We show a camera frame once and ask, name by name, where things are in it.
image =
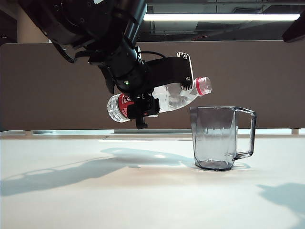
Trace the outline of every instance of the cup handle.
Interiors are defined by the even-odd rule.
[[[244,113],[250,114],[251,117],[252,117],[252,119],[251,119],[251,133],[250,133],[250,149],[249,149],[249,151],[246,151],[246,152],[236,153],[236,157],[234,159],[238,160],[238,159],[242,159],[242,158],[245,158],[245,157],[252,156],[252,154],[253,154],[253,151],[254,151],[255,128],[256,128],[256,112],[251,111],[249,109],[242,108],[242,107],[236,107],[235,111],[240,111],[240,112],[244,112]]]

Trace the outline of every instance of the plastic water bottle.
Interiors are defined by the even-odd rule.
[[[193,81],[193,85],[193,88],[187,91],[181,88],[180,83],[156,87],[152,94],[154,98],[159,99],[160,113],[174,111],[187,106],[198,96],[204,96],[212,92],[211,81],[208,77],[196,78]],[[133,102],[128,96],[124,94],[114,95],[107,104],[109,116],[119,123],[130,121],[127,118],[127,107],[131,104]]]

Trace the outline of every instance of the transparent pitcher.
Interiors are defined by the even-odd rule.
[[[237,117],[236,112],[250,114],[250,149],[236,151]],[[191,107],[191,125],[195,164],[203,169],[229,170],[235,160],[249,157],[254,150],[256,113],[234,106]]]

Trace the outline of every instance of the ceiling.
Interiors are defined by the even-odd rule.
[[[305,0],[147,0],[147,13],[301,13]],[[17,42],[15,0],[0,0],[0,45]],[[281,40],[292,22],[145,21],[139,41]]]

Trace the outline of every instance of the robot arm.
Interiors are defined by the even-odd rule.
[[[188,55],[143,62],[135,47],[146,14],[145,0],[19,0],[37,27],[69,62],[88,57],[102,71],[110,93],[114,86],[134,101],[128,118],[138,129],[146,128],[144,117],[159,113],[153,89],[169,83],[193,85]],[[61,45],[85,48],[70,57]]]

